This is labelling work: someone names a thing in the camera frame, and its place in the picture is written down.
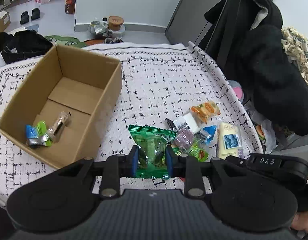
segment container lid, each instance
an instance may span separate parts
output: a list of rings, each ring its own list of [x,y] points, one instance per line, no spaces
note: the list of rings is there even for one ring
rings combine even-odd
[[[119,16],[110,16],[109,17],[109,23],[113,25],[122,25],[124,22],[123,18]]]

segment small cardboard box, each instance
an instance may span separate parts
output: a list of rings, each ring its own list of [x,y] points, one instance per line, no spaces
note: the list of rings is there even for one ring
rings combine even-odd
[[[32,69],[0,119],[12,143],[54,167],[95,157],[122,88],[121,62],[70,46],[54,46]],[[71,113],[60,140],[51,147],[26,145],[25,127],[51,126],[61,111]]]
[[[2,19],[0,19],[0,33],[4,32],[4,30],[10,25],[11,19],[10,14],[7,12]]]

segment screw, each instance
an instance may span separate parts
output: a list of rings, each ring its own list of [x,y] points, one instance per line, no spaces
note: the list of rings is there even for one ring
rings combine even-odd
[[[106,188],[106,189],[103,189],[102,192],[101,192],[101,195],[103,197],[113,197],[116,195],[116,190],[113,189],[113,188]]]
[[[204,192],[200,188],[191,188],[188,191],[188,194],[192,197],[200,197],[204,194]]]

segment white patterned tablecloth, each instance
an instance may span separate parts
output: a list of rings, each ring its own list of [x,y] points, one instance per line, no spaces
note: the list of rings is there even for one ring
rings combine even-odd
[[[117,153],[128,154],[134,141],[130,124],[167,129],[171,120],[193,105],[213,100],[220,117],[241,127],[244,157],[262,152],[257,133],[244,107],[238,101],[221,70],[207,54],[190,42],[177,45],[140,45],[132,43],[97,44],[84,48],[94,53],[118,58],[122,62],[123,87],[105,136],[100,143],[97,161]],[[0,116],[15,90],[41,58],[28,59],[0,67]],[[209,156],[216,155],[216,140]],[[53,169],[13,145],[0,134],[0,205],[18,187],[32,182]],[[121,178],[125,188],[184,188],[179,178]]]

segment red bottle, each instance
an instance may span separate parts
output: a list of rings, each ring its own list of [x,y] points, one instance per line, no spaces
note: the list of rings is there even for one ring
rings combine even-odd
[[[65,1],[65,13],[73,14],[75,11],[75,1],[76,0],[66,0]]]

